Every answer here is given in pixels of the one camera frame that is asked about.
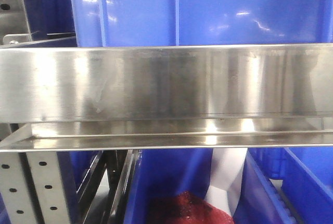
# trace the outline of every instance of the metal shelving rack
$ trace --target metal shelving rack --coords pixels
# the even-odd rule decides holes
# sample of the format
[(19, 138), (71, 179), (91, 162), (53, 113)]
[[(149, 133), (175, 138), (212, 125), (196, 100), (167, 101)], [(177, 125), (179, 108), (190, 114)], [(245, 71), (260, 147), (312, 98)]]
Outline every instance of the metal shelving rack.
[[(41, 0), (7, 1), (0, 38), (18, 44), (0, 47), (0, 192), (12, 224), (86, 223), (106, 170), (100, 222), (119, 223), (142, 148), (333, 145), (333, 44), (76, 48), (46, 40)], [(83, 150), (101, 152), (76, 191), (64, 151)]]

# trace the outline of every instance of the stainless steel shelf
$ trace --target stainless steel shelf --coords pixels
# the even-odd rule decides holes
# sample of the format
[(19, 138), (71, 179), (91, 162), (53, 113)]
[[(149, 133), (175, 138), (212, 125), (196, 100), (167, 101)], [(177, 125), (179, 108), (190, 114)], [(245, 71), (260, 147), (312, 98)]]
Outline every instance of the stainless steel shelf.
[(333, 44), (0, 49), (0, 151), (332, 145)]

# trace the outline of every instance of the white paper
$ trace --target white paper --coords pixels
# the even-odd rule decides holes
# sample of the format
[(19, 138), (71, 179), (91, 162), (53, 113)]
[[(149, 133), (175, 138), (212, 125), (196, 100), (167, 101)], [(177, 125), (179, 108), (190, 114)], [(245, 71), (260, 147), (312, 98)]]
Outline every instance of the white paper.
[(205, 200), (231, 216), (239, 202), (246, 152), (247, 148), (213, 150), (210, 185)]

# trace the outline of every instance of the blue plastic bin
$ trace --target blue plastic bin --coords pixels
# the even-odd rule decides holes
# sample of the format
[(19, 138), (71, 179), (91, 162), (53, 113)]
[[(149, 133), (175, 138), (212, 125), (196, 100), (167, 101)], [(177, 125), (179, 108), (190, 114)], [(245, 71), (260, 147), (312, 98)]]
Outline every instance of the blue plastic bin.
[(333, 147), (286, 148), (282, 190), (306, 223), (333, 223)]
[(254, 160), (270, 179), (281, 180), (286, 171), (285, 149), (282, 147), (254, 147), (249, 148)]
[(80, 46), (330, 42), (332, 0), (72, 0)]
[(1, 195), (0, 195), (0, 224), (10, 224), (9, 217), (5, 209), (5, 204), (2, 201)]
[(90, 168), (92, 158), (95, 155), (97, 155), (96, 151), (70, 152), (76, 189), (81, 185), (88, 168)]
[(74, 32), (71, 0), (42, 0), (47, 33)]
[[(204, 197), (209, 186), (212, 149), (143, 150), (137, 162), (125, 224), (144, 224), (147, 206), (155, 197), (190, 190)], [(251, 155), (246, 157), (237, 224), (295, 224), (290, 211)]]

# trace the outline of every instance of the blue storage bin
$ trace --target blue storage bin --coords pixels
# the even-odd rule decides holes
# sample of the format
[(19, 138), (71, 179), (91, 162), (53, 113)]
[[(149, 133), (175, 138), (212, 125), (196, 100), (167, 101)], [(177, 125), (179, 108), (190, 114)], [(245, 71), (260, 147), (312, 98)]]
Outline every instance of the blue storage bin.
[(282, 190), (306, 223), (333, 223), (333, 147), (286, 148)]
[(10, 220), (6, 210), (0, 212), (0, 224), (10, 224)]
[(0, 224), (10, 224), (7, 211), (5, 209), (5, 204), (0, 195)]
[(71, 0), (42, 0), (47, 33), (74, 32)]
[[(137, 162), (125, 224), (144, 224), (150, 199), (190, 190), (203, 198), (209, 186), (212, 149), (143, 150)], [(251, 155), (246, 157), (237, 224), (295, 224), (290, 211)]]
[(72, 0), (80, 46), (313, 43), (332, 0)]
[(281, 180), (286, 171), (285, 149), (282, 147), (249, 148), (254, 160), (270, 179)]
[(70, 157), (73, 165), (73, 173), (76, 189), (81, 185), (84, 176), (91, 165), (92, 158), (96, 151), (72, 151)]

